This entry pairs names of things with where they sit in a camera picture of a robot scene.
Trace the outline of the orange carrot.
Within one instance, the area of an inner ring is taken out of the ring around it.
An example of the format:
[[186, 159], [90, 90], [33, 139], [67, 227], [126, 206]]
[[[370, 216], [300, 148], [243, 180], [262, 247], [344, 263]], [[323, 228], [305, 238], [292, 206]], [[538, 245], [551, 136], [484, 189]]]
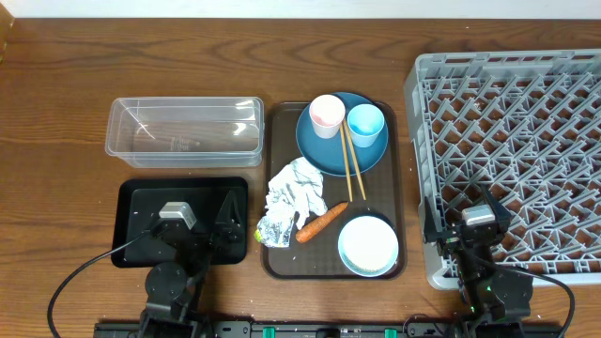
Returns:
[[313, 221], [305, 225], [296, 234], [296, 240], [299, 243], [305, 243], [310, 239], [314, 238], [320, 231], [322, 231], [327, 225], [333, 222], [341, 213], [343, 213], [348, 206], [348, 202], [340, 203], [335, 207], [329, 209], [323, 215], [315, 218]]

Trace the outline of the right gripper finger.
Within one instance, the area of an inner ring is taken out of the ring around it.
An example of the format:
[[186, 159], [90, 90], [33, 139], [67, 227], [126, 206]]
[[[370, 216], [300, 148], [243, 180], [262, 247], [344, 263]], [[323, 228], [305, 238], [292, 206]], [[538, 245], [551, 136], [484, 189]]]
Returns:
[[434, 212], [427, 197], [424, 198], [424, 243], [437, 242], [441, 238], [441, 232], [438, 230]]
[[483, 198], [485, 202], [490, 206], [492, 212], [494, 213], [497, 221], [510, 221], [511, 213], [509, 210], [501, 204], [499, 200], [497, 200], [491, 191], [489, 190], [489, 186], [486, 184], [481, 184], [480, 189], [483, 193]]

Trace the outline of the white paper napkin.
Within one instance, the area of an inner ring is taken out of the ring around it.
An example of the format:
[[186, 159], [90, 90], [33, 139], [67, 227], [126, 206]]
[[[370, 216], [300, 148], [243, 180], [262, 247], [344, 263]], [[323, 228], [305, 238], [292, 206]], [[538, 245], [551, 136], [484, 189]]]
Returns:
[[268, 187], [268, 213], [295, 222], [298, 230], [305, 226], [311, 213], [321, 216], [328, 211], [322, 197], [323, 176], [304, 157], [287, 164]]

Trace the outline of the foil snack wrapper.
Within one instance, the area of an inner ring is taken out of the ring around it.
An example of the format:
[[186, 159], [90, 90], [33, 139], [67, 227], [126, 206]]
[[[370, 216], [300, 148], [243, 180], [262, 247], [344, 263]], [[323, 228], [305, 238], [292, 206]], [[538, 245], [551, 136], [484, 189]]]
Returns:
[[293, 226], [293, 214], [268, 212], [259, 220], [254, 238], [268, 248], [288, 248]]

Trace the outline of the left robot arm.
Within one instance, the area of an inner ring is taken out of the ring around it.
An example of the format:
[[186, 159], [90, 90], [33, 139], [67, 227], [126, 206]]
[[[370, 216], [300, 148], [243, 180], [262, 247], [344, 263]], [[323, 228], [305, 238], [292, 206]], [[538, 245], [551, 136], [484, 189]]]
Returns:
[[215, 217], [200, 223], [186, 202], [168, 202], [149, 234], [175, 250], [145, 281], [146, 308], [139, 337], [212, 337], [207, 315], [197, 312], [212, 265], [237, 264], [246, 254], [246, 235], [236, 193], [227, 192]]

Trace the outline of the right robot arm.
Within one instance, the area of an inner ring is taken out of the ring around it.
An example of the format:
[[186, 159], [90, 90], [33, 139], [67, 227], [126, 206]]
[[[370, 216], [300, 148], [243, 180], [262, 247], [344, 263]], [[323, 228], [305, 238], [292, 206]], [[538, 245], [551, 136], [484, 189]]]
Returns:
[[505, 270], [493, 261], [491, 247], [501, 243], [511, 214], [489, 190], [484, 202], [464, 210], [446, 230], [436, 226], [431, 203], [424, 199], [424, 242], [458, 267], [458, 286], [470, 312], [449, 326], [445, 337], [523, 337], [521, 318], [531, 313], [532, 277], [525, 270]]

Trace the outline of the light blue bowl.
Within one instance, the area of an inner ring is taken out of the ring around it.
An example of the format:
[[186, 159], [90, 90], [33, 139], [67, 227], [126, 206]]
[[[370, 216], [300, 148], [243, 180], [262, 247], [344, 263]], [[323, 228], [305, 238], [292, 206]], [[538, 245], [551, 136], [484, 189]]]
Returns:
[[393, 228], [377, 216], [358, 216], [342, 228], [338, 253], [353, 273], [375, 278], [383, 276], [395, 264], [400, 246]]

